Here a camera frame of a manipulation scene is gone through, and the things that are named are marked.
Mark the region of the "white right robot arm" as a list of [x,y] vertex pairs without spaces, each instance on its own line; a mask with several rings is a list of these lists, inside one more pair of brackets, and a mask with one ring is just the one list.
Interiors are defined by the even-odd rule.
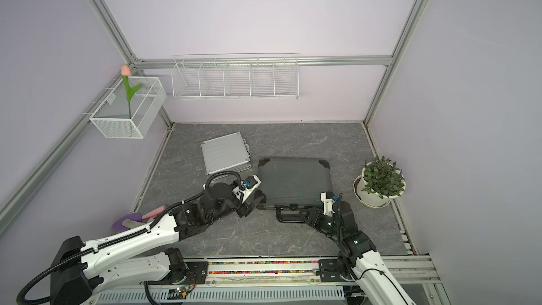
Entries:
[[322,193],[321,206],[299,212],[302,220],[317,232],[334,241],[346,279],[354,281],[372,304],[414,304],[400,285],[375,244],[359,229],[354,211],[342,195]]

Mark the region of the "silver aluminium poker case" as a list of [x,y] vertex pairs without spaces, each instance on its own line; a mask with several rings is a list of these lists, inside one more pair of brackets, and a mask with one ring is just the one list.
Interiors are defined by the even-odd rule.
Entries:
[[239,132],[201,144],[207,176],[227,170],[243,172],[252,168],[249,146]]

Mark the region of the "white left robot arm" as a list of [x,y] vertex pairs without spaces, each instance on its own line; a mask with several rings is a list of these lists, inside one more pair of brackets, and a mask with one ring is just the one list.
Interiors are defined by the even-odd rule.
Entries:
[[146,223],[110,237],[66,240],[52,265],[16,297],[17,304],[82,304],[105,286],[105,274],[151,249],[194,237],[222,217],[247,216],[264,199],[261,180],[234,171],[209,176],[202,192],[166,207]]

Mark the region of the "dark grey poker case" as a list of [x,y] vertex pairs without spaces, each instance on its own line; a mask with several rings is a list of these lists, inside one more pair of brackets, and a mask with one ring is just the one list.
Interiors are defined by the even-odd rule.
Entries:
[[318,158],[267,157],[258,162],[259,210],[275,211],[281,223],[305,223],[312,208],[323,208],[322,193],[332,193],[330,163]]

